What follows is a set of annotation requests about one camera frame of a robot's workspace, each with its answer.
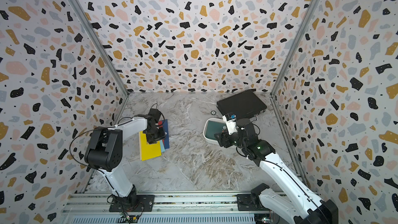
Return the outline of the light blue envelope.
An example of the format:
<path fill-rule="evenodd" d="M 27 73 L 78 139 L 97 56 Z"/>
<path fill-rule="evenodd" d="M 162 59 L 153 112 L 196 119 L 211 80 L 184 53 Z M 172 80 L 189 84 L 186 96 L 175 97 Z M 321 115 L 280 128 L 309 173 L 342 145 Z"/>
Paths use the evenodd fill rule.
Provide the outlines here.
<path fill-rule="evenodd" d="M 163 141 L 159 141 L 159 143 L 160 143 L 160 147 L 161 147 L 161 153 L 165 152 L 165 147 L 164 147 Z"/>

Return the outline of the white storage box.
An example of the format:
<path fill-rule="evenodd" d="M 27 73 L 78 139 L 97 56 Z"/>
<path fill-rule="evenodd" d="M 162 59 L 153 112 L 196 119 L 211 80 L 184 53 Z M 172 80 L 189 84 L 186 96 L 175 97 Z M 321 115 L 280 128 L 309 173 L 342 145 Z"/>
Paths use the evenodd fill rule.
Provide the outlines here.
<path fill-rule="evenodd" d="M 215 134 L 226 132 L 227 139 L 224 140 L 223 147 L 229 148 L 233 146 L 233 143 L 228 137 L 235 129 L 236 124 L 234 120 L 225 121 L 224 119 L 210 118 L 205 123 L 203 136 L 208 143 L 220 146 L 218 140 L 215 138 Z"/>

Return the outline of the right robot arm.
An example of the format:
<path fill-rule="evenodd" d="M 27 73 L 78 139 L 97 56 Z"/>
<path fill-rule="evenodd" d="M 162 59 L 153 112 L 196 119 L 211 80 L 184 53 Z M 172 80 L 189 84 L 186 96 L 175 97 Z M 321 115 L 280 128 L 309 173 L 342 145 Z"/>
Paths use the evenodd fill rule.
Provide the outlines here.
<path fill-rule="evenodd" d="M 290 224 L 337 224 L 336 204 L 311 191 L 283 162 L 274 147 L 258 137 L 250 119 L 237 119 L 228 113 L 223 116 L 226 129 L 214 135 L 220 147 L 235 146 L 238 154 L 254 162 L 267 173 L 285 193 L 283 198 L 268 185 L 261 183 L 251 190 L 250 200 L 242 205 L 255 210 L 268 209 Z"/>

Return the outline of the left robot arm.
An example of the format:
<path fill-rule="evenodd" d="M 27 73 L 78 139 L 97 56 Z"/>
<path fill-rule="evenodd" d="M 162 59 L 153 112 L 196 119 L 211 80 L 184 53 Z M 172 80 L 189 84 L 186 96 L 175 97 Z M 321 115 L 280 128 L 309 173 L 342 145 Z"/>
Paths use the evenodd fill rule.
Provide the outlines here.
<path fill-rule="evenodd" d="M 146 115 L 136 115 L 122 124 L 93 130 L 85 162 L 103 175 L 111 187 L 113 200 L 122 207 L 132 209 L 139 203 L 136 188 L 120 165 L 123 142 L 138 134 L 146 145 L 161 144 L 167 138 L 167 131 L 160 122 L 163 117 L 160 110 L 151 108 Z"/>

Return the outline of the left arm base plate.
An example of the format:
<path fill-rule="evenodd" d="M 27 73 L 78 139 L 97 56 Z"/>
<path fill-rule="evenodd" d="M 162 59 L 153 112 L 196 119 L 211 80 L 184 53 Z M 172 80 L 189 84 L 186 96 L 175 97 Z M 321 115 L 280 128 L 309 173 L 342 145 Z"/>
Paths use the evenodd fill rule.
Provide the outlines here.
<path fill-rule="evenodd" d="M 109 212 L 151 212 L 155 195 L 132 195 L 125 198 L 112 196 Z"/>

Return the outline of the dark green envelope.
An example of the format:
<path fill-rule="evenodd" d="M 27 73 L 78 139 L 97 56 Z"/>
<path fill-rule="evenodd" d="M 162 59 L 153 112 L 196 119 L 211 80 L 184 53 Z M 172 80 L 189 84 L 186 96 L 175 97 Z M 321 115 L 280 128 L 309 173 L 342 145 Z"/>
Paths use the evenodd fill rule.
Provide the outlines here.
<path fill-rule="evenodd" d="M 215 135 L 226 130 L 227 126 L 224 122 L 209 120 L 205 130 L 205 137 L 209 140 L 217 141 Z"/>

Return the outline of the yellow envelope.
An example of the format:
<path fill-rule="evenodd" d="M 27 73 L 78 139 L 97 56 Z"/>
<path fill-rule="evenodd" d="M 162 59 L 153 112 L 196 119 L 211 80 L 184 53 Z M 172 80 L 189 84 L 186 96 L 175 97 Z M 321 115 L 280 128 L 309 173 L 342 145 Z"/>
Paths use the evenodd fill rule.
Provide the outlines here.
<path fill-rule="evenodd" d="M 147 136 L 143 132 L 139 133 L 139 144 L 141 161 L 156 158 L 161 156 L 162 154 L 160 142 L 156 142 L 155 144 L 149 144 L 147 142 Z"/>

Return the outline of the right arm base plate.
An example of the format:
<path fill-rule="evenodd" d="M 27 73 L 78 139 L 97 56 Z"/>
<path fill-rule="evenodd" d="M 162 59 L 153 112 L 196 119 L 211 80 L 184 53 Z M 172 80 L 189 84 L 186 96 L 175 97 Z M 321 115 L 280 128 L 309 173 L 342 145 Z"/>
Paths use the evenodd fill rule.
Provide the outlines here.
<path fill-rule="evenodd" d="M 264 207 L 260 200 L 251 194 L 237 194 L 236 203 L 238 211 L 270 211 L 269 208 Z"/>

